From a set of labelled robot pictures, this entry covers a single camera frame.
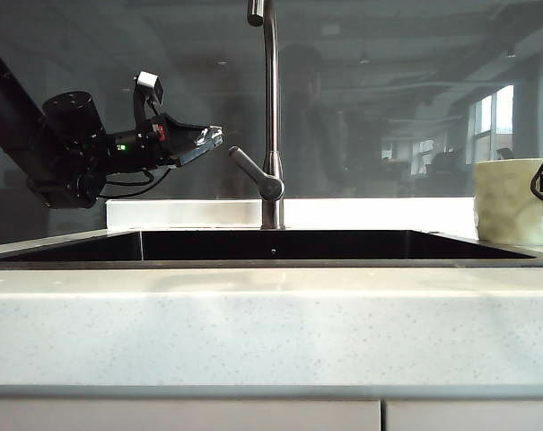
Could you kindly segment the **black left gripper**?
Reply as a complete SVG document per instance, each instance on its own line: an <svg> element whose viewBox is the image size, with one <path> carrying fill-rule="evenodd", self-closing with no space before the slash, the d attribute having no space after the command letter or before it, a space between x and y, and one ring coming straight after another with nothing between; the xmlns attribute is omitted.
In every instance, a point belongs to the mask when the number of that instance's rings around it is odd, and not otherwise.
<svg viewBox="0 0 543 431"><path fill-rule="evenodd" d="M167 114L143 119L133 130L113 134L113 169L156 169L180 155L182 167L223 143L219 126L197 126L178 122Z"/></svg>

